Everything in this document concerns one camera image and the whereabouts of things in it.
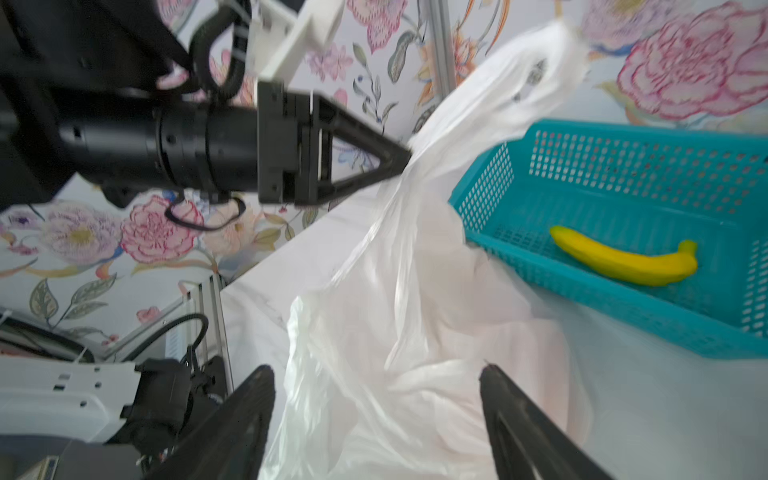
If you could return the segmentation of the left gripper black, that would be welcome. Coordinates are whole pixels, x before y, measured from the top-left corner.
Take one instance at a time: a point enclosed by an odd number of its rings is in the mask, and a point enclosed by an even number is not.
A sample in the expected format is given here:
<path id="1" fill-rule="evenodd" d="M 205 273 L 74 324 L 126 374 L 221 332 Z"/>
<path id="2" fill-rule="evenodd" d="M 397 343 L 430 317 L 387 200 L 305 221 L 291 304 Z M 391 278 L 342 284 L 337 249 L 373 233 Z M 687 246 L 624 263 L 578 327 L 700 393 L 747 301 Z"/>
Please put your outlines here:
<path id="1" fill-rule="evenodd" d="M 257 96 L 258 198 L 262 204 L 321 205 L 403 173 L 411 151 L 324 95 L 260 81 Z M 379 160 L 376 168 L 333 180 L 339 140 Z"/>

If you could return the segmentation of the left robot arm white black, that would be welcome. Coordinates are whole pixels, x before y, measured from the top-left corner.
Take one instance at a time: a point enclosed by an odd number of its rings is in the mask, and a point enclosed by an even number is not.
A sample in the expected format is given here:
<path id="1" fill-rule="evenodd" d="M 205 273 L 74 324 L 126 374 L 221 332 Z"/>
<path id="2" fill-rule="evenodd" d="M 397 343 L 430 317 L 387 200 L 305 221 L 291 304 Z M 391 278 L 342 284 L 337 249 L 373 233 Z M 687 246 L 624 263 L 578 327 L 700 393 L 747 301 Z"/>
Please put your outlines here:
<path id="1" fill-rule="evenodd" d="M 74 175 L 122 208 L 151 189 L 318 205 L 401 174 L 407 148 L 285 87 L 343 9 L 222 1 L 183 45 L 155 1 L 3 2 L 2 206 Z"/>

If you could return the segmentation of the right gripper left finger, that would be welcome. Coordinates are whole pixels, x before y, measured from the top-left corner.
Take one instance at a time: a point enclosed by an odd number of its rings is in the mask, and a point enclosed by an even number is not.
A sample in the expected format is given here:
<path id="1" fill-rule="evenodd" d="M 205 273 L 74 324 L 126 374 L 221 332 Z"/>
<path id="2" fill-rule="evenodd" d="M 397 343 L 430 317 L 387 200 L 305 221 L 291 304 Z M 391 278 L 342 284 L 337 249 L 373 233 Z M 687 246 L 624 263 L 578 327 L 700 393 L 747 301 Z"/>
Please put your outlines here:
<path id="1" fill-rule="evenodd" d="M 274 371 L 261 365 L 147 477 L 256 480 L 275 400 Z"/>

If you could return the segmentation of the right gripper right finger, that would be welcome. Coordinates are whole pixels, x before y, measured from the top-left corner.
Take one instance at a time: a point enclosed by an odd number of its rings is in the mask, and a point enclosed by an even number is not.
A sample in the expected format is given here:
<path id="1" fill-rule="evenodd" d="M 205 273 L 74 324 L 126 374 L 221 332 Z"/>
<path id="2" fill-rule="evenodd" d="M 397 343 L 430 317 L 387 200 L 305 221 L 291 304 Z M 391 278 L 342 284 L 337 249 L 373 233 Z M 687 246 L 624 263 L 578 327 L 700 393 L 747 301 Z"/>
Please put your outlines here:
<path id="1" fill-rule="evenodd" d="M 479 381 L 486 428 L 500 479 L 611 478 L 499 366 L 486 365 Z"/>

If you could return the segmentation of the white translucent plastic bag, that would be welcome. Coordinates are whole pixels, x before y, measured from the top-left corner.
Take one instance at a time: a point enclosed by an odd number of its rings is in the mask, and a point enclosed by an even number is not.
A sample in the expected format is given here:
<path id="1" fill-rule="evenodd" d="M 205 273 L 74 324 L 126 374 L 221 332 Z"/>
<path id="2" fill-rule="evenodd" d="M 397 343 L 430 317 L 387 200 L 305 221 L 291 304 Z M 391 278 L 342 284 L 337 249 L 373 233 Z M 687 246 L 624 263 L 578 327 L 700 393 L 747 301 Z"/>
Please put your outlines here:
<path id="1" fill-rule="evenodd" d="M 410 140 L 362 242 L 291 306 L 261 478 L 493 479 L 487 367 L 617 479 L 766 477 L 765 361 L 706 360 L 533 291 L 467 243 L 439 187 L 560 106 L 586 56 L 563 22 L 520 34 Z"/>

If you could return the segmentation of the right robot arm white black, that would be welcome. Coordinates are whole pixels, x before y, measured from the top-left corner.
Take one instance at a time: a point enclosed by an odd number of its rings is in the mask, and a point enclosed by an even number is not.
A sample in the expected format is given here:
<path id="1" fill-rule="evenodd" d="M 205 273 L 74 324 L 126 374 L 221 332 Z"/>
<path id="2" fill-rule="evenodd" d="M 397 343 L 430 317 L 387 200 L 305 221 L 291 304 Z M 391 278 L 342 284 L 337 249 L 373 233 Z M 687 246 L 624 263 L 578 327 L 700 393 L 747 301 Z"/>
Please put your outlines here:
<path id="1" fill-rule="evenodd" d="M 498 366 L 487 365 L 479 384 L 498 478 L 608 478 Z M 192 391 L 190 367 L 176 360 L 84 364 L 4 355 L 1 432 L 115 441 L 156 454 L 178 441 Z M 232 477 L 228 465 L 240 446 L 246 449 L 241 476 L 255 478 L 274 403 L 274 373 L 263 365 L 179 442 L 151 478 Z"/>

